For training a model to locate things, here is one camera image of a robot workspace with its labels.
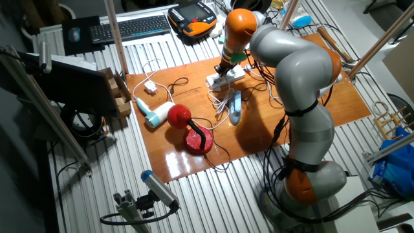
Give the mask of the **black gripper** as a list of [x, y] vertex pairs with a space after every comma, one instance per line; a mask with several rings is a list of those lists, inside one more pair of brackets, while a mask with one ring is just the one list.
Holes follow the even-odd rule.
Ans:
[[227, 72], [235, 67], [234, 64], [228, 63], [227, 61], [222, 60], [220, 64], [214, 67], [217, 74], [220, 74], [221, 78], [224, 78], [227, 75]]

